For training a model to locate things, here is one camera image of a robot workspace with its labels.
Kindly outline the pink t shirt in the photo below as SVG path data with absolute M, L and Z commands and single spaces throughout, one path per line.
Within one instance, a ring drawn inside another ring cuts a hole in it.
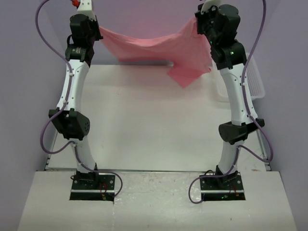
M 197 33 L 195 17 L 179 32 L 158 38 L 133 38 L 103 27 L 100 33 L 101 42 L 120 62 L 172 62 L 167 74 L 182 88 L 211 72 L 210 44 L 204 35 Z

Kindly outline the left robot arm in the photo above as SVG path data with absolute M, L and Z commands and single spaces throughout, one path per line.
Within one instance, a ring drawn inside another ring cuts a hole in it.
M 82 13 L 70 17 L 71 34 L 67 38 L 66 75 L 62 95 L 55 109 L 49 111 L 49 118 L 58 133 L 72 147 L 77 162 L 79 177 L 89 189 L 99 186 L 97 164 L 90 152 L 87 135 L 90 119 L 81 112 L 81 96 L 85 78 L 94 56 L 93 45 L 102 39 L 96 16 Z

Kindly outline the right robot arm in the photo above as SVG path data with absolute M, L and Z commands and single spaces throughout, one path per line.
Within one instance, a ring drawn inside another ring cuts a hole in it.
M 220 72 L 226 86 L 231 121 L 219 125 L 218 132 L 223 139 L 221 159 L 213 175 L 215 185 L 226 189 L 236 176 L 240 146 L 248 135 L 265 125 L 259 119 L 252 103 L 247 78 L 243 73 L 247 57 L 242 43 L 236 39 L 241 21 L 239 11 L 219 0 L 206 0 L 195 13 L 197 33 L 204 35 L 210 44 L 211 58 Z

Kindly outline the white plastic basket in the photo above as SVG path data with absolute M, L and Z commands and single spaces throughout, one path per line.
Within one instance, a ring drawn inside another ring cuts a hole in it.
M 223 78 L 220 75 L 220 72 L 217 70 L 216 66 L 213 66 L 212 72 L 215 74 L 218 101 L 228 103 L 229 98 L 227 94 L 227 89 Z M 251 99 L 254 101 L 256 99 L 264 98 L 265 89 L 254 56 L 252 56 L 248 64 L 246 76 L 248 78 Z

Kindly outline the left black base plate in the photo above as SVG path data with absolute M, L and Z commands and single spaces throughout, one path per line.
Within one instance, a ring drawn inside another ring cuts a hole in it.
M 110 201 L 115 200 L 115 175 L 90 172 L 71 176 L 71 201 Z

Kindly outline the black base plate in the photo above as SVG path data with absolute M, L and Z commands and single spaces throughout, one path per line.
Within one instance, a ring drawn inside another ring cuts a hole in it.
M 115 200 L 115 175 L 90 172 L 71 176 L 71 201 L 110 201 Z
M 245 193 L 241 174 L 238 171 L 224 178 L 210 178 L 214 172 L 207 171 L 200 179 L 201 200 L 208 201 L 244 201 Z

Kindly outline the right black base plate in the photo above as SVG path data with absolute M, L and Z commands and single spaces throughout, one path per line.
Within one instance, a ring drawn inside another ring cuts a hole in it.
M 207 171 L 200 179 L 201 200 L 208 201 L 244 201 L 245 193 L 241 174 L 238 171 L 224 178 L 210 178 L 214 172 Z

